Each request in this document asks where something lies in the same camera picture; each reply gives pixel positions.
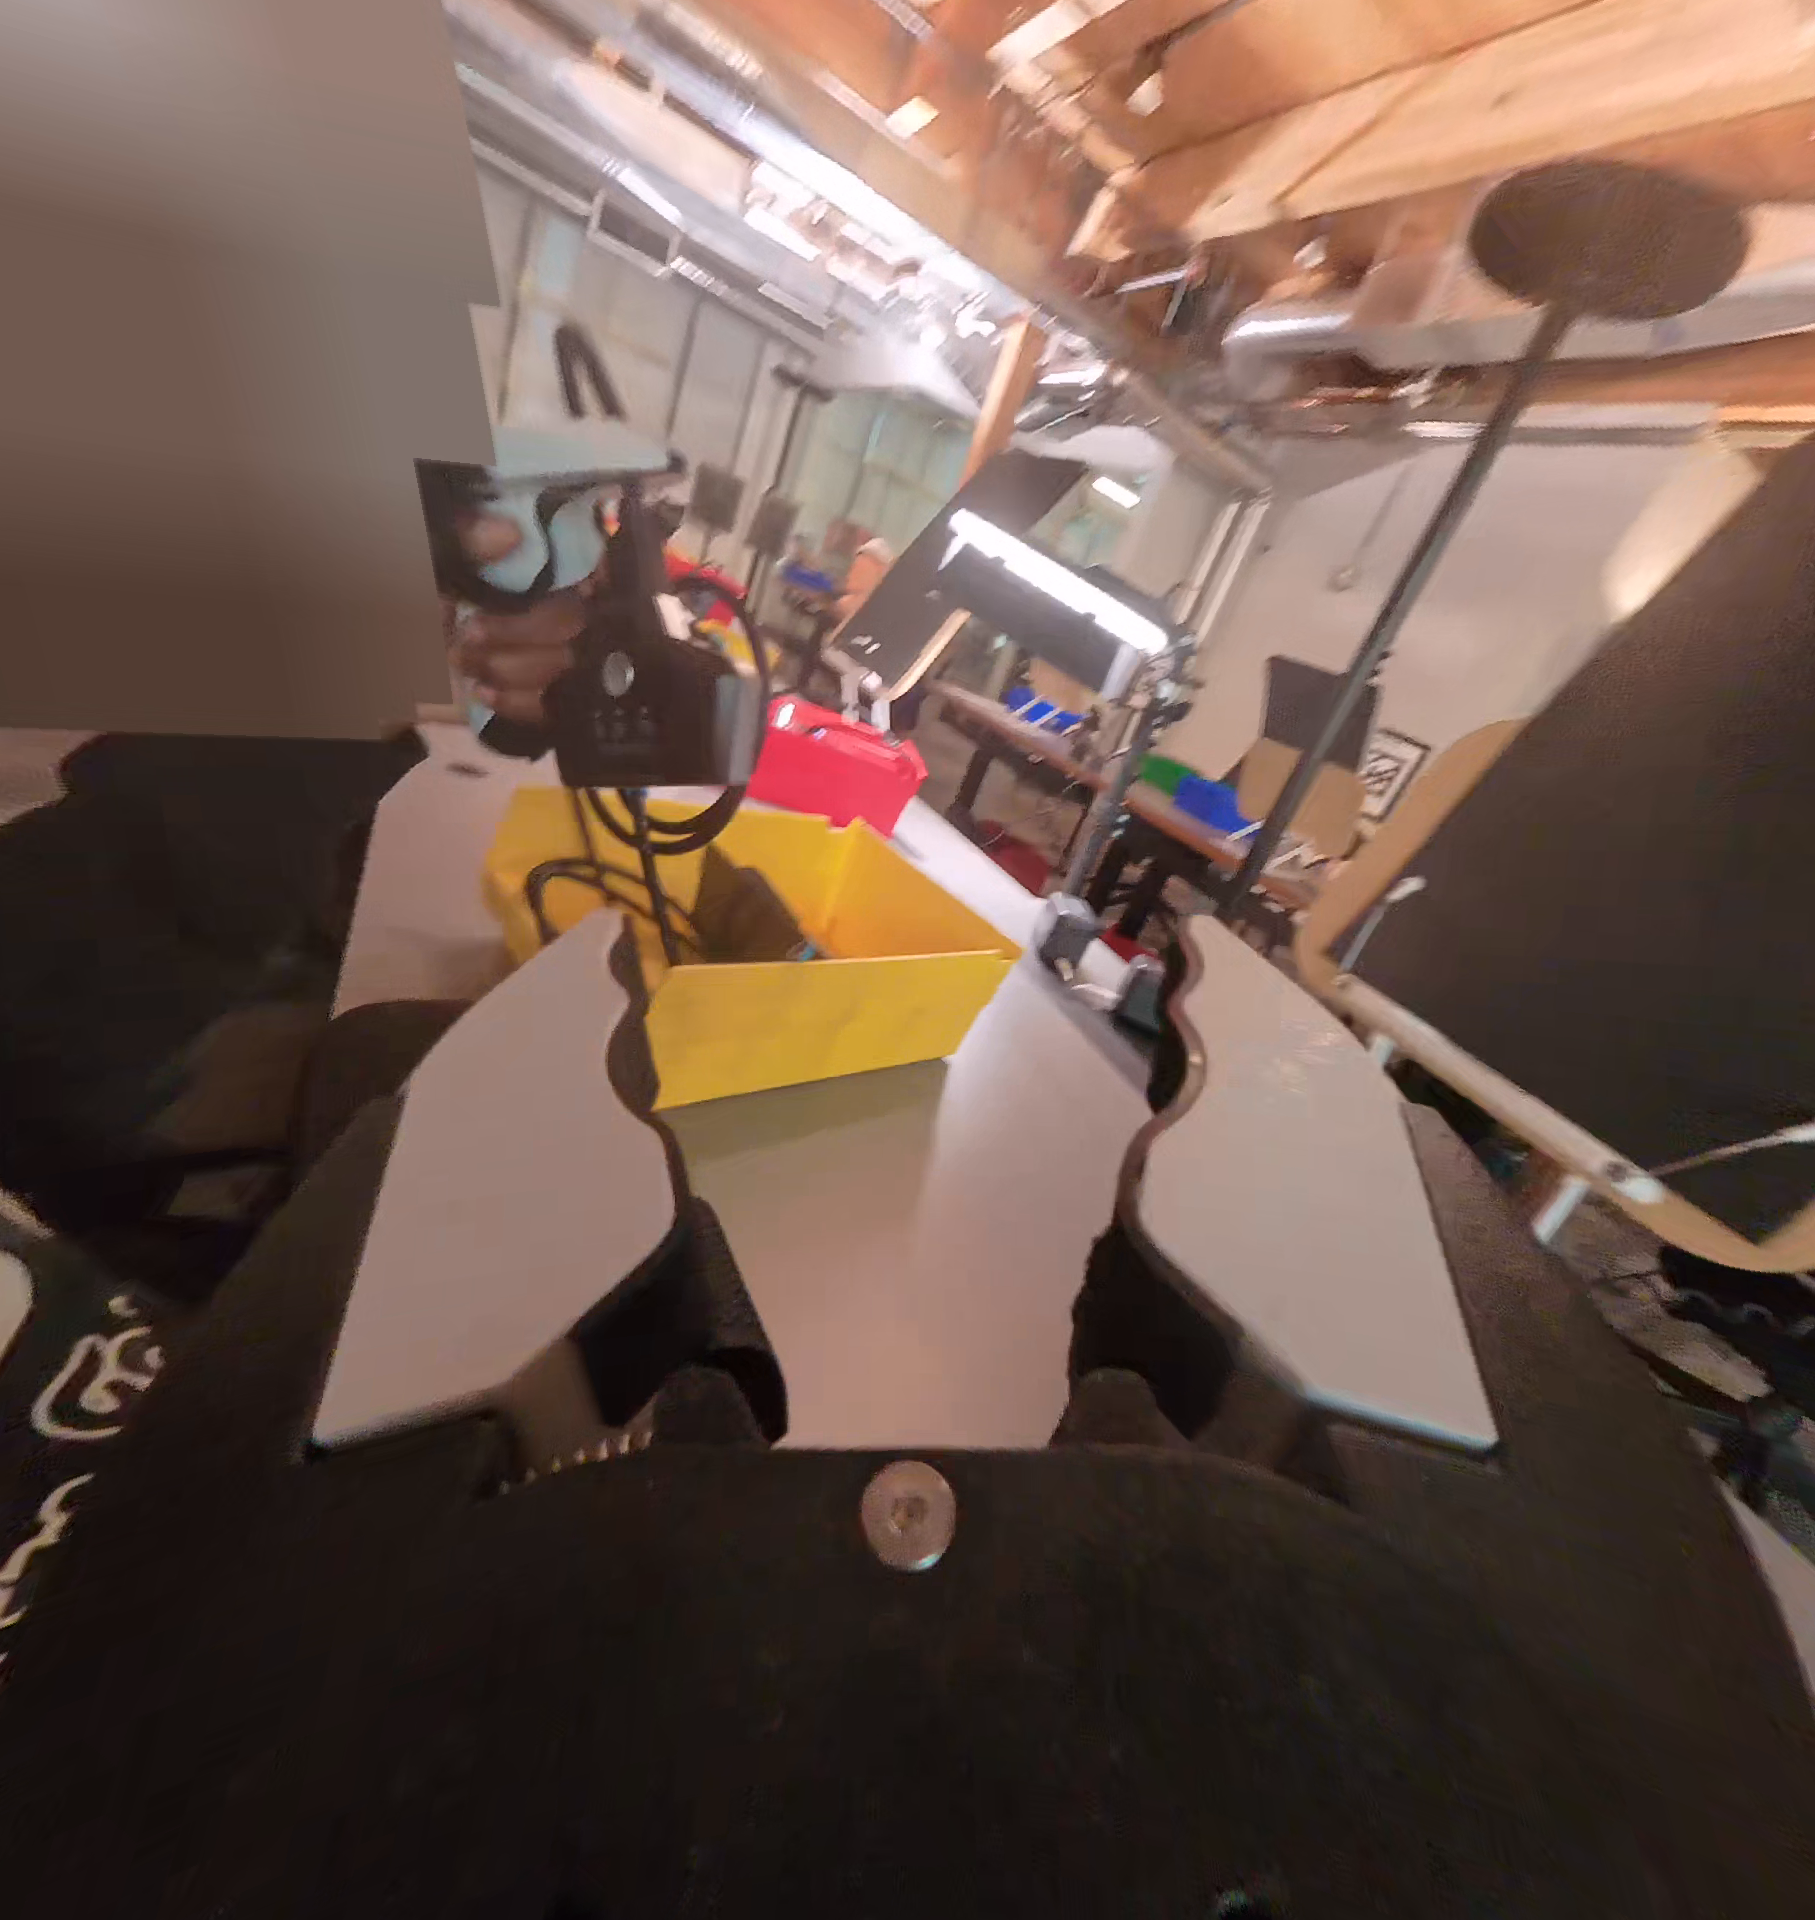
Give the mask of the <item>black stand pole with disc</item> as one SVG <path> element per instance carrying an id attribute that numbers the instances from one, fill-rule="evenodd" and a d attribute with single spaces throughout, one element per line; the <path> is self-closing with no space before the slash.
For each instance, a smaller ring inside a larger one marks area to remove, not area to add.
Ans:
<path id="1" fill-rule="evenodd" d="M 1379 597 L 1332 702 L 1265 808 L 1217 916 L 1233 927 L 1273 864 L 1288 826 L 1305 808 L 1320 764 L 1341 739 L 1360 696 L 1396 647 L 1451 537 L 1478 497 L 1503 448 L 1527 414 L 1546 370 L 1578 321 L 1665 321 L 1722 296 L 1751 249 L 1734 198 L 1620 159 L 1555 159 L 1507 174 L 1477 211 L 1465 235 L 1477 271 L 1537 310 L 1537 328 L 1477 432 L 1451 490 L 1421 529 L 1408 563 Z"/>

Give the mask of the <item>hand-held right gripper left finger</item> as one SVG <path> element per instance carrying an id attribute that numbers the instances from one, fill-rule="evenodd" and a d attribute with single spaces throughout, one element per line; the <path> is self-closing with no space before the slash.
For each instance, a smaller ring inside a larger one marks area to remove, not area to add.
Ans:
<path id="1" fill-rule="evenodd" d="M 731 1258 L 654 1115 L 632 927 L 600 910 L 404 1080 L 314 1450 L 491 1419 L 510 1462 L 599 1462 L 741 1345 Z"/>

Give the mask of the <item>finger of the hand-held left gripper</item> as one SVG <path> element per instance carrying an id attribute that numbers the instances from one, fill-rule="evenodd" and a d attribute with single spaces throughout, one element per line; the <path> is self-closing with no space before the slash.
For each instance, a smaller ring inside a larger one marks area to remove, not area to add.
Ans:
<path id="1" fill-rule="evenodd" d="M 748 785 L 767 750 L 769 689 L 748 662 L 722 662 L 707 691 L 700 785 Z"/>

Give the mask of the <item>wooden workbench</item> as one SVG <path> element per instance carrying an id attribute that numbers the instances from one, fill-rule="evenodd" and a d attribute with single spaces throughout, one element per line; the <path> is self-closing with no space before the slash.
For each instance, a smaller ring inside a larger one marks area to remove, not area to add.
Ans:
<path id="1" fill-rule="evenodd" d="M 984 691 L 937 686 L 928 691 L 928 710 L 974 743 L 966 776 L 949 806 L 949 816 L 963 826 L 974 822 L 974 799 L 984 785 L 989 761 L 1005 761 L 1013 769 L 1042 769 L 1066 796 L 1081 796 L 1088 806 L 1108 789 L 1108 769 L 1117 764 L 1114 756 L 1095 761 L 1091 750 L 1066 743 L 1063 731 L 1047 731 L 1026 718 L 1013 718 L 1004 702 L 995 702 Z M 1243 850 L 1230 847 L 1220 834 L 1206 831 L 1206 822 L 1181 813 L 1152 785 L 1135 778 L 1128 789 L 1128 799 L 1117 806 L 1117 816 L 1122 816 L 1122 826 L 1106 843 L 1103 859 L 1117 843 L 1135 843 L 1139 864 L 1157 864 L 1167 873 L 1185 876 L 1213 903 L 1226 893 Z"/>

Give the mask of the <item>small black tan-edged panel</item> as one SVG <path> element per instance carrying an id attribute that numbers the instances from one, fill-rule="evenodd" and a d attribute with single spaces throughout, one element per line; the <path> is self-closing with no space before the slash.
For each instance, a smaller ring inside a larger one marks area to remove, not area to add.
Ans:
<path id="1" fill-rule="evenodd" d="M 1341 696 L 1341 676 L 1305 660 L 1265 660 L 1259 686 L 1259 731 L 1239 756 L 1230 785 L 1233 806 L 1249 822 L 1265 822 L 1299 756 L 1320 739 L 1328 710 Z M 1317 858 L 1338 859 L 1351 850 L 1362 816 L 1362 753 L 1373 743 L 1376 689 L 1362 689 L 1332 735 L 1308 796 L 1292 813 L 1288 834 L 1308 843 Z"/>

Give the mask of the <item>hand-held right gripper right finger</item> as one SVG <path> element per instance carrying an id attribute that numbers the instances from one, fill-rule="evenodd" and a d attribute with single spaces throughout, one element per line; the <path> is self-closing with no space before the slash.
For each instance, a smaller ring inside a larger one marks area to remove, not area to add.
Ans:
<path id="1" fill-rule="evenodd" d="M 1276 1419 L 1491 1454 L 1409 1115 L 1362 1042 L 1220 920 L 1185 920 L 1152 1083 L 1070 1379 L 1135 1372 L 1181 1438 Z"/>

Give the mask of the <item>person's left hand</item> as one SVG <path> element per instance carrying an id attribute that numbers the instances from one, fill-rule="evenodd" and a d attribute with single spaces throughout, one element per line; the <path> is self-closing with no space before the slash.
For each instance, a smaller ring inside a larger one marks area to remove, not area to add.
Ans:
<path id="1" fill-rule="evenodd" d="M 587 620 L 587 590 L 555 590 L 525 610 L 444 604 L 455 686 L 491 713 L 540 729 L 540 696 L 571 667 Z"/>

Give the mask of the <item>black white marker sign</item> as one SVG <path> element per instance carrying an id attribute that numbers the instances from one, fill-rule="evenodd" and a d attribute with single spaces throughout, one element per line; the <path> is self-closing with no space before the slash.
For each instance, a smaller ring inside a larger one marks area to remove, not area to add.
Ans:
<path id="1" fill-rule="evenodd" d="M 1379 826 L 1396 799 L 1408 796 L 1408 789 L 1424 776 L 1431 750 L 1408 731 L 1392 729 L 1376 729 L 1360 753 L 1360 816 L 1367 826 Z"/>

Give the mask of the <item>led light panel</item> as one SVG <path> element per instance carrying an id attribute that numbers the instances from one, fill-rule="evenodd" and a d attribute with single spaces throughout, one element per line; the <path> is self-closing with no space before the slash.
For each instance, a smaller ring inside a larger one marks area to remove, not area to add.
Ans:
<path id="1" fill-rule="evenodd" d="M 823 660 L 855 691 L 895 696 L 977 620 L 1106 702 L 1132 691 L 1146 662 L 1193 647 L 1193 633 L 1146 590 L 1037 540 L 1037 523 L 1083 477 L 1088 464 L 1047 452 L 989 455 L 826 637 Z"/>

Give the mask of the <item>person's black printed sweatshirt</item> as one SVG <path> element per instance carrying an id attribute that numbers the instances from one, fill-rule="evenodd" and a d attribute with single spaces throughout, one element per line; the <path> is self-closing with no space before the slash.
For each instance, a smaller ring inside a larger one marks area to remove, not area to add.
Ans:
<path id="1" fill-rule="evenodd" d="M 383 739 L 91 735 L 0 826 L 0 1914 L 363 1914 L 328 1683 L 491 1438 L 306 1438 L 390 1145 L 328 1002 Z"/>

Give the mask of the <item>yellow plastic bin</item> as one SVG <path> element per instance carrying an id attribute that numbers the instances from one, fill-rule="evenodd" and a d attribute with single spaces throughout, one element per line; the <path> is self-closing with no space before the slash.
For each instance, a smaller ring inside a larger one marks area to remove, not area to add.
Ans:
<path id="1" fill-rule="evenodd" d="M 800 927 L 800 959 L 722 959 L 691 928 L 707 864 L 759 873 Z M 700 850 L 656 850 L 676 959 L 642 858 L 593 806 L 520 785 L 481 859 L 510 965 L 610 910 L 651 995 L 656 1104 L 917 1067 L 963 1046 L 1021 946 L 864 822 L 746 806 Z"/>

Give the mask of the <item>black wood-trimmed divider panel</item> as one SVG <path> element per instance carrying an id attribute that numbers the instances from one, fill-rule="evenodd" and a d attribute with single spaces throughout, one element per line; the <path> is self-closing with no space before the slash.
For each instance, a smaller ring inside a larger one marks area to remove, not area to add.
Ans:
<path id="1" fill-rule="evenodd" d="M 1815 1270 L 1815 438 L 1546 710 L 1439 753 L 1295 954 L 1662 1241 Z"/>

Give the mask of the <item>red plastic bin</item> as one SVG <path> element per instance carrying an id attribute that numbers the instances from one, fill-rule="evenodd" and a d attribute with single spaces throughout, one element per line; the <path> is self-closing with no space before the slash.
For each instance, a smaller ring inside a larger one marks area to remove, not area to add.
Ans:
<path id="1" fill-rule="evenodd" d="M 920 796 L 924 756 L 873 723 L 845 718 L 797 691 L 776 691 L 767 739 L 748 778 L 748 799 L 828 826 L 864 822 L 895 834 L 904 808 Z"/>

